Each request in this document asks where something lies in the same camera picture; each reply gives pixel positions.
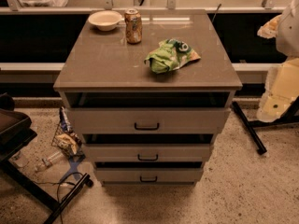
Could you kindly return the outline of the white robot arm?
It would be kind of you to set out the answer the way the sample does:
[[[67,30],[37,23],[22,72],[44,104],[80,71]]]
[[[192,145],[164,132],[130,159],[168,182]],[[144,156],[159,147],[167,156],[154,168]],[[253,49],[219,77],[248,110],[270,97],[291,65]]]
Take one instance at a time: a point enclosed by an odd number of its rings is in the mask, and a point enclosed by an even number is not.
[[[264,84],[257,119],[273,122],[279,119],[299,97],[299,0],[292,0],[280,15],[261,26],[257,35],[276,39],[276,49],[286,56],[271,67]]]

